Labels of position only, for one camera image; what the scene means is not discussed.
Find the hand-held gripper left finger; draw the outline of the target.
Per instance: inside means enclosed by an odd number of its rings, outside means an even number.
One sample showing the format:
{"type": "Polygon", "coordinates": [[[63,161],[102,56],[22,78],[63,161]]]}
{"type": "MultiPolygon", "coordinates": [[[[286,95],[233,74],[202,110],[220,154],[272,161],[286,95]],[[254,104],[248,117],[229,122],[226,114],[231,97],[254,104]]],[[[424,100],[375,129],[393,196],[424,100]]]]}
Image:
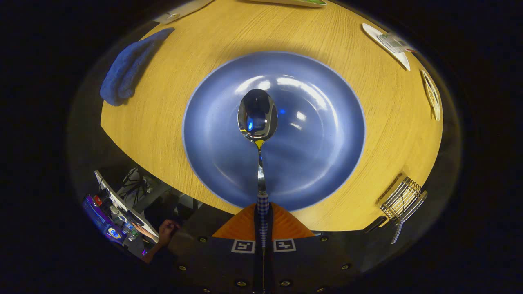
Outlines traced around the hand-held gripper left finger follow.
{"type": "Polygon", "coordinates": [[[176,272],[195,294],[260,294],[262,246],[254,207],[236,215],[203,204],[176,233],[176,272]]]}

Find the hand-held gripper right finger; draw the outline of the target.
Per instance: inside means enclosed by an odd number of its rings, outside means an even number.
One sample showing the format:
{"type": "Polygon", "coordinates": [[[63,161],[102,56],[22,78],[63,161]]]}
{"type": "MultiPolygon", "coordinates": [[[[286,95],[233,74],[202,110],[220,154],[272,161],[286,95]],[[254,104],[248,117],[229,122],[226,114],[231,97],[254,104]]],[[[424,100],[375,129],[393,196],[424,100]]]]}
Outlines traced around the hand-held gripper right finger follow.
{"type": "Polygon", "coordinates": [[[288,211],[269,203],[264,212],[264,293],[333,294],[360,277],[334,236],[315,235],[288,211]]]}

